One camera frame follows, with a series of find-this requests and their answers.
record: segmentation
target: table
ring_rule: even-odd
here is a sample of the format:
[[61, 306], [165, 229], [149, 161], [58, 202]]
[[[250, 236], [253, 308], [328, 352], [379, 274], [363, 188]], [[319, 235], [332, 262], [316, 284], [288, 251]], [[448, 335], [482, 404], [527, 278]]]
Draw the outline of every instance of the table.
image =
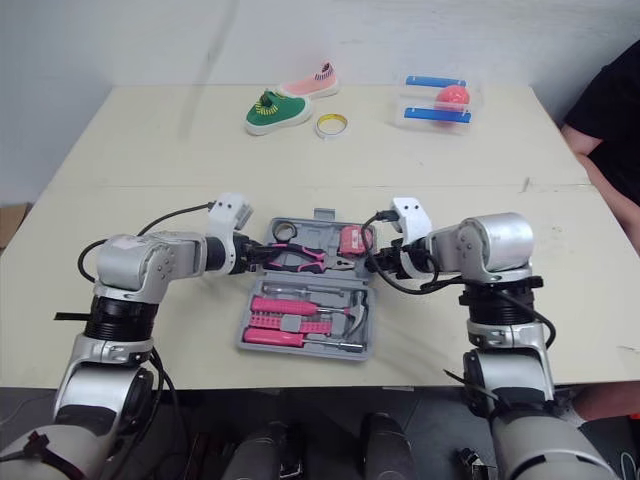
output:
[[[398, 195], [418, 197], [435, 226], [517, 211], [536, 235], [533, 265], [546, 287], [536, 307], [558, 328], [556, 383], [640, 379], [633, 318], [640, 262], [528, 87], [487, 86], [466, 136], [392, 125], [388, 87], [345, 87], [314, 102], [339, 112], [348, 135], [322, 141], [311, 122], [254, 138], [243, 131], [259, 87], [119, 87], [91, 121], [0, 259], [3, 386], [56, 387], [81, 326], [56, 311], [88, 311], [76, 272], [89, 242], [135, 232], [222, 191], [243, 192], [261, 239], [274, 216], [364, 221]], [[203, 212], [166, 229], [204, 231]], [[380, 230], [386, 241], [397, 234]], [[233, 338], [255, 278], [174, 282], [154, 338], [178, 388], [448, 385], [460, 372], [467, 312], [459, 287], [411, 298], [377, 279], [373, 357], [364, 363], [238, 351]]]

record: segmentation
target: hammer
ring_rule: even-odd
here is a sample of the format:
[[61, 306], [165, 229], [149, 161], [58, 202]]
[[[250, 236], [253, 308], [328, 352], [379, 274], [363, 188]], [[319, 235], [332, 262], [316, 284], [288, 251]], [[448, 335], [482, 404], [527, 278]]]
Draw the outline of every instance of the hammer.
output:
[[345, 308], [325, 307], [313, 302], [302, 300], [285, 300], [277, 298], [253, 297], [251, 302], [252, 312], [282, 313], [290, 315], [311, 316], [316, 313], [342, 313], [353, 319], [351, 328], [345, 333], [347, 338], [362, 324], [367, 307], [364, 304], [364, 292], [357, 291], [353, 294], [351, 305]]

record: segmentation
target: black shirt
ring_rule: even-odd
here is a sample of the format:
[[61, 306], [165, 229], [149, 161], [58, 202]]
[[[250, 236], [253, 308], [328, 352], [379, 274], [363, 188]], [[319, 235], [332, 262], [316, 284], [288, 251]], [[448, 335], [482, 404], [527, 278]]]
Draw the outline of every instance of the black shirt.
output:
[[616, 190], [640, 205], [640, 41], [602, 69], [565, 122], [603, 140], [589, 158]]

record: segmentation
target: green shoe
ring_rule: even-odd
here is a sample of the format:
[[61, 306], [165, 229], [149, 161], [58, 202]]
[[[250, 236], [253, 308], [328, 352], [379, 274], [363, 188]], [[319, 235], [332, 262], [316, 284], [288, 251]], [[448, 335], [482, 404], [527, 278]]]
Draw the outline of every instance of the green shoe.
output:
[[313, 109], [304, 97], [285, 97], [265, 90], [249, 113], [245, 127], [252, 135], [265, 135], [281, 127], [291, 127], [307, 121]]

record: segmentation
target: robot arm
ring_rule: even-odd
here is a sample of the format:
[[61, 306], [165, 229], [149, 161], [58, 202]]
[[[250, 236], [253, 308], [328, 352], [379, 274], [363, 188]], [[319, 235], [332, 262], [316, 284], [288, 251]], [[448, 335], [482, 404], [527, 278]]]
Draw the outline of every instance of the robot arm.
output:
[[[555, 329], [533, 309], [532, 289], [541, 287], [542, 279], [532, 275], [533, 232], [527, 221], [503, 213], [431, 231], [414, 198], [394, 199], [390, 210], [374, 218], [393, 222], [403, 238], [375, 255], [369, 252], [370, 270], [394, 272], [400, 279], [432, 278], [423, 293], [465, 285], [460, 303], [469, 308], [467, 332], [476, 348], [464, 355], [460, 380], [471, 411], [490, 422], [500, 477], [615, 478], [580, 431], [549, 413], [554, 386], [547, 346]], [[460, 276], [438, 281], [440, 273]], [[546, 342], [540, 320], [551, 329]]]
[[153, 322], [169, 282], [241, 273], [261, 263], [257, 242], [237, 232], [251, 215], [238, 194], [224, 194], [209, 212], [208, 236], [160, 232], [116, 235], [97, 259], [89, 314], [54, 407], [53, 424], [37, 428], [0, 453], [7, 479], [97, 479], [118, 439], [140, 431], [149, 418], [153, 375]]

